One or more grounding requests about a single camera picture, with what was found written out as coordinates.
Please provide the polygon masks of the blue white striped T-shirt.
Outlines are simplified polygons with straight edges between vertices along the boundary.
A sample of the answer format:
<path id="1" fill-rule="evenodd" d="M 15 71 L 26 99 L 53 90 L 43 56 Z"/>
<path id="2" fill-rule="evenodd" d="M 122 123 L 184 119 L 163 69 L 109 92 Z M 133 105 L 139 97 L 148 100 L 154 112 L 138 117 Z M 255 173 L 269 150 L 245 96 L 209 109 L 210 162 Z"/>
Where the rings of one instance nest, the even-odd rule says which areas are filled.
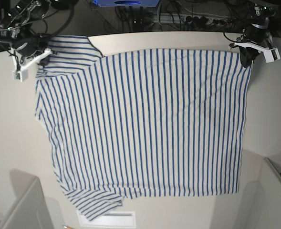
<path id="1" fill-rule="evenodd" d="M 36 75 L 56 179 L 88 220 L 126 198 L 238 192 L 251 67 L 238 53 L 153 48 L 102 56 L 58 36 Z"/>

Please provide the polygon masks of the blue box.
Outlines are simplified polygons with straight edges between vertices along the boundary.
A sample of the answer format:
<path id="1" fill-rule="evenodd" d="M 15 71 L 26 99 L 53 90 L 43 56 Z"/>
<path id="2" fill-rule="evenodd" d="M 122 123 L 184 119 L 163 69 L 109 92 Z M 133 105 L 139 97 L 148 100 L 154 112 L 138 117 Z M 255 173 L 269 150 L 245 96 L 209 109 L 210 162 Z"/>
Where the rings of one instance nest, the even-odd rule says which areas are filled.
<path id="1" fill-rule="evenodd" d="M 94 0 L 100 7 L 155 7 L 159 0 Z"/>

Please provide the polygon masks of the grey partition image-left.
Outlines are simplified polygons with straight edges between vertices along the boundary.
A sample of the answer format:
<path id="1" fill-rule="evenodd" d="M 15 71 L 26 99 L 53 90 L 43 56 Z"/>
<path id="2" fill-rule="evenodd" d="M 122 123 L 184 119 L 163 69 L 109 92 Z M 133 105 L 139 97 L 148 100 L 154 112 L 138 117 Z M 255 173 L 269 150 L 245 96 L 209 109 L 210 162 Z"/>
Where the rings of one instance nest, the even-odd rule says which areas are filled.
<path id="1" fill-rule="evenodd" d="M 0 214 L 0 229 L 53 229 L 40 179 L 13 169 L 10 180 L 17 198 L 4 216 Z"/>

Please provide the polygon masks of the grey partition image-right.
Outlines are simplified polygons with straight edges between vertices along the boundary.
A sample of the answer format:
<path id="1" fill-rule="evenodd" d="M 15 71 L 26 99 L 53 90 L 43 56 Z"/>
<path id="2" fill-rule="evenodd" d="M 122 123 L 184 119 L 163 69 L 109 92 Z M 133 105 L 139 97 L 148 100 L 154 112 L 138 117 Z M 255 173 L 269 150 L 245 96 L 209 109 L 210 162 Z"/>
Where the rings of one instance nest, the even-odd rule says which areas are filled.
<path id="1" fill-rule="evenodd" d="M 243 191 L 237 229 L 281 229 L 281 175 L 265 158 L 259 178 Z"/>

